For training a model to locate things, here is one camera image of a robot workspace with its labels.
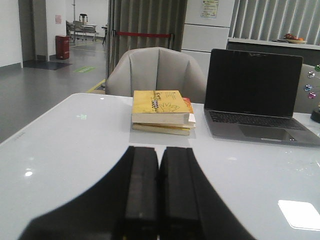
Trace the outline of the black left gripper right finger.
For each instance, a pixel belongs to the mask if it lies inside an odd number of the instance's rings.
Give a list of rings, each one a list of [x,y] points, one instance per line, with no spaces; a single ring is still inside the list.
[[[192,148],[166,148],[159,190],[160,239],[254,239],[210,184]]]

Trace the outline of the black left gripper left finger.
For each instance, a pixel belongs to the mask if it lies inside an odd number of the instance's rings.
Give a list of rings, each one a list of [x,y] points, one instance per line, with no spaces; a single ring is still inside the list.
[[[87,191],[34,218],[21,240],[156,240],[158,158],[154,148],[129,146]]]

